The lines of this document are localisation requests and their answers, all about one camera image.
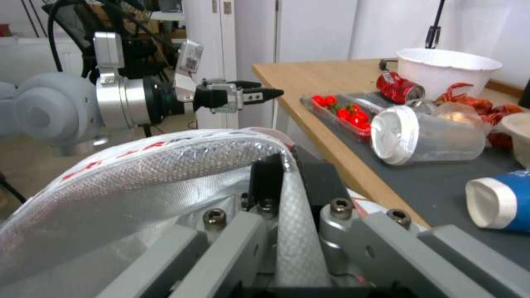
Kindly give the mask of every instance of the white tube cap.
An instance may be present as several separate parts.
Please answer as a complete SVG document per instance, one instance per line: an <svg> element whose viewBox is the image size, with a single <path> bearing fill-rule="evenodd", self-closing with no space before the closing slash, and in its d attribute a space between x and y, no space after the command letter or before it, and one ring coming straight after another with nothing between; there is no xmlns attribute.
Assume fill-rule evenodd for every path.
<svg viewBox="0 0 530 298"><path fill-rule="evenodd" d="M506 184L493 178L468 181L467 211L478 227L504 229L515 218L517 197Z"/></svg>
<svg viewBox="0 0 530 298"><path fill-rule="evenodd" d="M416 113L407 106L388 108L372 120L372 147L388 164L404 164L416 149L419 135Z"/></svg>

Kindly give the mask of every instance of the red soda can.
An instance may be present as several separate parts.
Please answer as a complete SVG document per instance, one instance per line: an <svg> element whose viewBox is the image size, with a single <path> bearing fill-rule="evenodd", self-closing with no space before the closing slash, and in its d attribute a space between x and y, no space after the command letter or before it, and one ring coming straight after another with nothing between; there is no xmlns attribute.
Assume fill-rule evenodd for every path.
<svg viewBox="0 0 530 298"><path fill-rule="evenodd" d="M425 97L425 89L409 80L400 77L396 72L384 71L377 78L377 88L393 102L404 104L409 100Z"/></svg>

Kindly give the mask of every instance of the screw head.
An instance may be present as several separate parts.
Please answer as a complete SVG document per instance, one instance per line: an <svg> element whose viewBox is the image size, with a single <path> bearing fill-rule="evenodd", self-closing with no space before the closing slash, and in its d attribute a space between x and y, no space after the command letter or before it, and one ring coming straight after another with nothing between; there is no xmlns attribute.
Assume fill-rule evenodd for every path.
<svg viewBox="0 0 530 298"><path fill-rule="evenodd" d="M250 207L249 194L244 192L241 194L241 208L247 210Z"/></svg>
<svg viewBox="0 0 530 298"><path fill-rule="evenodd" d="M202 221L206 230L222 230L226 226L226 214L219 208L210 209L204 212Z"/></svg>
<svg viewBox="0 0 530 298"><path fill-rule="evenodd" d="M261 214L265 219L274 218L277 214L277 210L274 206L274 201L271 198L266 198L262 201L259 201L258 213Z"/></svg>
<svg viewBox="0 0 530 298"><path fill-rule="evenodd" d="M347 198L335 198L331 200L330 212L331 215L340 220L347 220L351 217L353 212L354 204L351 199Z"/></svg>
<svg viewBox="0 0 530 298"><path fill-rule="evenodd" d="M410 219L410 215L407 212L401 209L390 209L386 212L386 214L405 229L408 230L410 228L410 223L412 220Z"/></svg>

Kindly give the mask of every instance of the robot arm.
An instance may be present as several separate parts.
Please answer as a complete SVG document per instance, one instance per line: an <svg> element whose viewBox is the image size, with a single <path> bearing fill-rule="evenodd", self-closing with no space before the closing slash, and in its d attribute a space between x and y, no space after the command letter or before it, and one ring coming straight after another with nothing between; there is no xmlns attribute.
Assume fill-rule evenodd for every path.
<svg viewBox="0 0 530 298"><path fill-rule="evenodd" d="M245 81L203 80L197 72L203 46L183 43L172 83L152 77L130 80L118 74L124 67L120 35L96 32L94 36L100 77L96 86L67 73L44 73L24 82L16 91L0 94L0 135L25 133L51 145L57 155L74 155L93 150L98 130L124 130L157 125L169 115L184 113L189 102L212 112L234 113L245 104L257 104L283 94Z"/></svg>

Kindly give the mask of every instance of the bubble wrap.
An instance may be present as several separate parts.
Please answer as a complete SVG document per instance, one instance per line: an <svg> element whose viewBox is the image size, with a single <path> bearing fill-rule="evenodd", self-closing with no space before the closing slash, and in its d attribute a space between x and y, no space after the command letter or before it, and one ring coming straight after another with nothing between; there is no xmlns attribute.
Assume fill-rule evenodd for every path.
<svg viewBox="0 0 530 298"><path fill-rule="evenodd" d="M195 130L96 153L28 200L0 227L0 295L45 296L36 293L53 282L50 276L72 283L84 278L68 290L97 293L178 216L226 197L227 188L248 179L248 165L276 153L284 159L286 176L294 178L291 183L284 176L279 236L285 244L278 244L277 274L285 280L278 284L325 283L317 281L321 274L309 273L325 272L325 263L296 164L285 146L256 132ZM303 241L293 241L300 237ZM309 264L293 261L301 257L302 245L311 246L302 254L311 258ZM289 279L292 275L299 277ZM28 281L37 290L31 291ZM48 287L56 289L49 296L68 293Z"/></svg>
<svg viewBox="0 0 530 298"><path fill-rule="evenodd" d="M281 187L275 283L280 287L331 285L298 172L284 173Z"/></svg>

